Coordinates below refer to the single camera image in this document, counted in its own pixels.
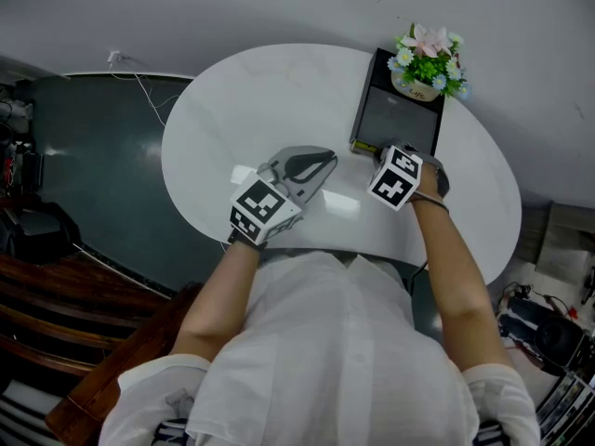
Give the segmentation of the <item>potted flower plant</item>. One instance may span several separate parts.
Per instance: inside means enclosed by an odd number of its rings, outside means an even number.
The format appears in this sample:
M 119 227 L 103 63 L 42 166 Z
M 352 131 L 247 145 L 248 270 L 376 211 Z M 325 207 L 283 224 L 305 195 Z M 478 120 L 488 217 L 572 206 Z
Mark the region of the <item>potted flower plant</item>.
M 460 61 L 464 38 L 449 32 L 426 29 L 414 22 L 396 38 L 396 54 L 387 59 L 390 79 L 402 95 L 420 102 L 439 97 L 465 99 L 471 86 Z

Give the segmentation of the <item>grey shelf unit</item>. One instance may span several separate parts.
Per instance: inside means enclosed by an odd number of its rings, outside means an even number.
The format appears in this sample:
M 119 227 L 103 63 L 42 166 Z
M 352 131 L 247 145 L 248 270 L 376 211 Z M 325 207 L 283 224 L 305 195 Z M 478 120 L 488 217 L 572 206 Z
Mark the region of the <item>grey shelf unit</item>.
M 595 267 L 595 208 L 551 203 L 524 206 L 514 255 L 535 270 L 579 284 Z

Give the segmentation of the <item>black drawer cabinet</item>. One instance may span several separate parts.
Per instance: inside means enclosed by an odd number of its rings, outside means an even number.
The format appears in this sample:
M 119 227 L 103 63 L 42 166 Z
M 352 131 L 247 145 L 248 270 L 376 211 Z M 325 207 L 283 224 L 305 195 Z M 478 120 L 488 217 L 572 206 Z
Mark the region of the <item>black drawer cabinet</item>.
M 391 83 L 387 66 L 391 56 L 379 48 L 370 60 L 350 145 L 357 139 L 383 148 L 399 139 L 432 155 L 438 143 L 444 97 L 420 102 L 399 93 Z

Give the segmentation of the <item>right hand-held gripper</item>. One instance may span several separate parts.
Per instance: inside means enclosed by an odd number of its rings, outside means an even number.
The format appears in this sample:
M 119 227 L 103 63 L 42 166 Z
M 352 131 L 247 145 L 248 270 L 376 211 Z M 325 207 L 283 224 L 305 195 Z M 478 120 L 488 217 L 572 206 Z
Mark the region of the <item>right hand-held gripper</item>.
M 443 164 L 437 158 L 407 143 L 393 142 L 375 153 L 375 164 L 376 171 L 366 190 L 373 198 L 394 211 L 399 211 L 406 203 L 425 201 L 448 212 L 443 201 L 430 197 L 412 200 L 420 183 L 423 164 L 432 164 L 437 168 L 438 192 L 442 197 L 450 190 L 449 178 Z

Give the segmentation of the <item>pile of clutter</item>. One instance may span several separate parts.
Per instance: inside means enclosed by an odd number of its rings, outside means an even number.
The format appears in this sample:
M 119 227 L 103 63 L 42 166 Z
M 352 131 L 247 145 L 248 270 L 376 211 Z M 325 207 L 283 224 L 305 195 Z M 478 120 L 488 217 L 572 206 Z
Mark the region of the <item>pile of clutter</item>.
M 44 156 L 32 135 L 33 105 L 0 94 L 0 192 L 17 197 L 42 185 Z

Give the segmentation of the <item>black bag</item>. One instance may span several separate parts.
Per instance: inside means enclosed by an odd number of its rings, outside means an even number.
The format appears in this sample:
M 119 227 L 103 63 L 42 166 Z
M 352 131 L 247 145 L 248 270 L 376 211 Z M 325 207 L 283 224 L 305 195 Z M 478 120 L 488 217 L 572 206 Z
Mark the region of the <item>black bag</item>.
M 56 203 L 0 209 L 0 254 L 45 265 L 75 254 L 80 230 Z

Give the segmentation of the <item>person's right forearm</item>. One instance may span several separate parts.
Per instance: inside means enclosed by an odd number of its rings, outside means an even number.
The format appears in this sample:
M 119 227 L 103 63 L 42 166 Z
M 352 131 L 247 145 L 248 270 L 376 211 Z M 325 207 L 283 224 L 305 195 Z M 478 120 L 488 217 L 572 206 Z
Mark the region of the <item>person's right forearm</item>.
M 451 217 L 429 201 L 414 201 L 413 208 L 448 357 L 461 372 L 484 364 L 512 367 L 483 276 Z

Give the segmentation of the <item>black round device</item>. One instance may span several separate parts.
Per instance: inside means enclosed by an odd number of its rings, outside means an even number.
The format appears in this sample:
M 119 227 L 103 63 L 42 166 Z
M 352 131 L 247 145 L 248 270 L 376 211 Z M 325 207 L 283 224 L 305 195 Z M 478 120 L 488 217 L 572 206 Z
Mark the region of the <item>black round device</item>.
M 543 301 L 538 303 L 531 298 L 534 292 L 517 282 L 503 289 L 496 313 L 500 335 L 547 374 L 595 372 L 595 337 L 572 319 L 558 297 L 538 294 Z

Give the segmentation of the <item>person's white shirt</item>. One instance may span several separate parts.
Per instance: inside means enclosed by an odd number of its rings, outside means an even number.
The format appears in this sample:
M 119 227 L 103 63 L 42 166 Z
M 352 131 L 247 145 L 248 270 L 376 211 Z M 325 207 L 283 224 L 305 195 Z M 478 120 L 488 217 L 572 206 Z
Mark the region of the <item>person's white shirt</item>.
M 539 446 L 512 368 L 459 370 L 415 329 L 395 272 L 283 256 L 255 276 L 242 332 L 212 361 L 122 374 L 99 446 Z

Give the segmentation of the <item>white kidney-shaped table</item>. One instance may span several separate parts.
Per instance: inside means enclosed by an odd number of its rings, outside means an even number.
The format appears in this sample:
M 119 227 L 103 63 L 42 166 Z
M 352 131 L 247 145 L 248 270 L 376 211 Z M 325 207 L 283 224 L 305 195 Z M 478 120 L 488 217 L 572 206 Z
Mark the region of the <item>white kidney-shaped table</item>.
M 271 247 L 344 250 L 420 265 L 426 256 L 412 208 L 393 211 L 369 196 L 373 162 L 349 148 L 370 60 L 340 46 L 262 46 L 197 76 L 169 114 L 162 143 L 165 185 L 181 215 L 225 242 L 231 196 L 245 176 L 283 148 L 320 146 L 336 153 L 337 168 L 303 219 Z M 491 282 L 519 237 L 515 177 L 489 133 L 454 98 L 444 103 L 435 154 L 450 180 L 450 216 Z

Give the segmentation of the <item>person's left forearm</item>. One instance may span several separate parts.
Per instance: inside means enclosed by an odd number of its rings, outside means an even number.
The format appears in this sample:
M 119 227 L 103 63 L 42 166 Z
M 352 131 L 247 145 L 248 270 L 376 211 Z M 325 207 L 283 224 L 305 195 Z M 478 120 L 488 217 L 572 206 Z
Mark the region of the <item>person's left forearm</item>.
M 244 243 L 228 248 L 187 311 L 172 355 L 212 361 L 240 333 L 259 258 L 260 252 Z

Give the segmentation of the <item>person's right hand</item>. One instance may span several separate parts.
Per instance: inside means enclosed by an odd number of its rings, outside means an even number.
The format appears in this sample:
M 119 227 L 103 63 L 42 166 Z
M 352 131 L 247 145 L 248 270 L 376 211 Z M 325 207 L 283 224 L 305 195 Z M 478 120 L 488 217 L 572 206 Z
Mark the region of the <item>person's right hand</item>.
M 438 192 L 437 168 L 432 164 L 423 164 L 421 167 L 421 178 L 412 200 L 430 197 L 442 201 L 443 197 Z

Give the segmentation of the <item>dark wooden furniture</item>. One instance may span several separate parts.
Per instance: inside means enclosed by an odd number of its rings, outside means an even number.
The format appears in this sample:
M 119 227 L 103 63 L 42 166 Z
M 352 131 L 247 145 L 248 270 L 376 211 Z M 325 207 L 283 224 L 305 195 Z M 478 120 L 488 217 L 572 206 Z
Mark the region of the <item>dark wooden furniture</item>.
M 97 446 L 123 372 L 165 355 L 200 284 L 167 295 L 84 256 L 0 255 L 0 379 L 56 390 L 49 438 Z

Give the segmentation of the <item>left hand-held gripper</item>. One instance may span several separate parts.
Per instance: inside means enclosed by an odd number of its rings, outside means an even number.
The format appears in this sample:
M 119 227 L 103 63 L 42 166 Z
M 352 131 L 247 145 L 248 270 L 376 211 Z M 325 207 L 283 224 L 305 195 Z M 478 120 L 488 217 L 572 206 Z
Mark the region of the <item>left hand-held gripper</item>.
M 263 178 L 281 178 L 296 203 L 307 203 L 337 167 L 334 151 L 311 145 L 286 147 L 250 172 L 231 197 L 231 226 L 252 244 L 290 230 L 302 210 Z

